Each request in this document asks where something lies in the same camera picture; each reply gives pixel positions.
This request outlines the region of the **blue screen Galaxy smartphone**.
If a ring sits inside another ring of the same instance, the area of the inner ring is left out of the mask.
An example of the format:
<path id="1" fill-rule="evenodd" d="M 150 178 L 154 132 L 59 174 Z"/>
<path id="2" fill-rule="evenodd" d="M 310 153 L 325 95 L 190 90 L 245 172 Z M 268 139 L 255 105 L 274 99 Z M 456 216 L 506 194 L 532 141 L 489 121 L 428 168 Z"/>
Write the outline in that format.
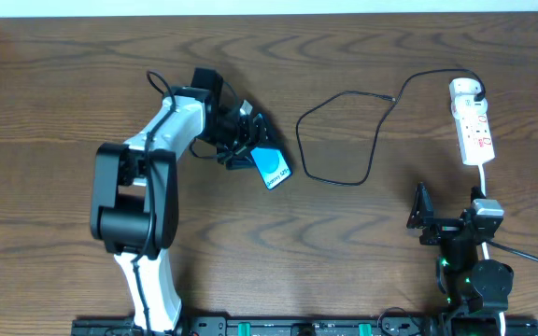
<path id="1" fill-rule="evenodd" d="M 257 147 L 250 152 L 267 189 L 275 189 L 292 175 L 292 170 L 281 150 Z"/>

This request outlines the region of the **white power strip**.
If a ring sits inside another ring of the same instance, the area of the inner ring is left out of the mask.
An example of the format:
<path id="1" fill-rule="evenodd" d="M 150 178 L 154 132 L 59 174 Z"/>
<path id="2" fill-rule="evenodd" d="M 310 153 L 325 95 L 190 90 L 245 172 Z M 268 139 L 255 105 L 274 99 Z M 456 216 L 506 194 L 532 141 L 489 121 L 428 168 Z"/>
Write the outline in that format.
<path id="1" fill-rule="evenodd" d="M 463 94 L 452 100 L 451 112 L 465 165 L 481 165 L 495 158 L 487 111 L 486 99 L 477 102 L 473 95 Z"/>

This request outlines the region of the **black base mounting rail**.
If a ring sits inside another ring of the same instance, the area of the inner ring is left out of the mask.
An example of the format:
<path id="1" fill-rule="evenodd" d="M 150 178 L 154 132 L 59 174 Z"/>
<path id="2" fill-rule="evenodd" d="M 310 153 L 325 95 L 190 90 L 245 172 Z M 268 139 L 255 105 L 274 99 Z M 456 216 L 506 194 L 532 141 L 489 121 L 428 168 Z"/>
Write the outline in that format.
<path id="1" fill-rule="evenodd" d="M 494 318 L 456 318 L 446 331 L 435 319 L 389 315 L 375 319 L 234 319 L 222 316 L 182 318 L 173 331 L 150 335 L 181 336 L 370 336 L 370 335 L 497 335 Z M 72 336 L 145 335 L 132 318 L 77 319 Z M 505 335 L 538 335 L 538 321 L 529 318 L 506 320 Z"/>

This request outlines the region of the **white charger adapter plug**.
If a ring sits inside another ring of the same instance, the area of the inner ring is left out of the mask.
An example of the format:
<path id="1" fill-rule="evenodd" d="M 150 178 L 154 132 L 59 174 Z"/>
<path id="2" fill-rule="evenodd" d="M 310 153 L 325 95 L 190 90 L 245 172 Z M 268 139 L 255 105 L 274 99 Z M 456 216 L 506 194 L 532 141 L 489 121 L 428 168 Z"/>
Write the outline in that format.
<path id="1" fill-rule="evenodd" d="M 468 77 L 458 77 L 449 84 L 450 99 L 452 102 L 462 95 L 471 95 L 476 102 L 482 102 L 486 97 L 486 91 L 480 80 Z"/>

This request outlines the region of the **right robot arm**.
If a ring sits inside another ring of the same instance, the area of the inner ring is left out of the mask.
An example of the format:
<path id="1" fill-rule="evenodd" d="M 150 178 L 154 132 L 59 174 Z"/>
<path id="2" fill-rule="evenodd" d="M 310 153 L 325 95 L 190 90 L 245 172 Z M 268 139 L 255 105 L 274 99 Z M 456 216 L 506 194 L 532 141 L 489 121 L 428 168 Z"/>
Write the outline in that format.
<path id="1" fill-rule="evenodd" d="M 449 308 L 433 326 L 445 335 L 500 335 L 505 323 L 514 271 L 495 259 L 481 259 L 477 248 L 490 241 L 503 222 L 498 201 L 479 187 L 471 189 L 471 204 L 458 217 L 438 218 L 424 184 L 419 183 L 406 223 L 422 230 L 419 242 L 436 245 L 437 286 L 448 297 Z"/>

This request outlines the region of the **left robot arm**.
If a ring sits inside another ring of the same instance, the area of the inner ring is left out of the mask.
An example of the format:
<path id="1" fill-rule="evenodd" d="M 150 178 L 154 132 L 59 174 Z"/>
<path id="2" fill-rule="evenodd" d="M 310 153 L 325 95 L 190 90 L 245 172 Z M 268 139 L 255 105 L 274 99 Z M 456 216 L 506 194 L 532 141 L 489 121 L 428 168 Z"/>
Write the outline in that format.
<path id="1" fill-rule="evenodd" d="M 172 86 L 147 71 L 161 107 L 136 135 L 96 152 L 91 233 L 103 242 L 126 278 L 133 299 L 133 332 L 186 331 L 182 300 L 172 277 L 169 248 L 178 225 L 177 162 L 196 141 L 216 149 L 212 160 L 229 170 L 254 168 L 269 189 L 293 171 L 275 128 L 248 101 L 221 101 L 227 82 L 197 68 L 190 85 Z"/>

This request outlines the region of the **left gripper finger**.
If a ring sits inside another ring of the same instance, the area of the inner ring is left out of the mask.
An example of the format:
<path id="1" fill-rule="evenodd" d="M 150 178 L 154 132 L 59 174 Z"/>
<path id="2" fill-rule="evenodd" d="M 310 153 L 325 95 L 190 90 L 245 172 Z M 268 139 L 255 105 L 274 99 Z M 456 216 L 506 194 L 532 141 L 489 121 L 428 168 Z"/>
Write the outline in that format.
<path id="1" fill-rule="evenodd" d="M 227 170 L 241 170 L 255 168 L 256 164 L 248 149 L 240 154 L 228 150 L 224 152 L 224 165 Z"/>
<path id="2" fill-rule="evenodd" d="M 282 148 L 279 134 L 269 119 L 262 113 L 259 113 L 252 121 L 256 128 L 256 134 L 254 135 L 255 147 L 278 150 Z"/>

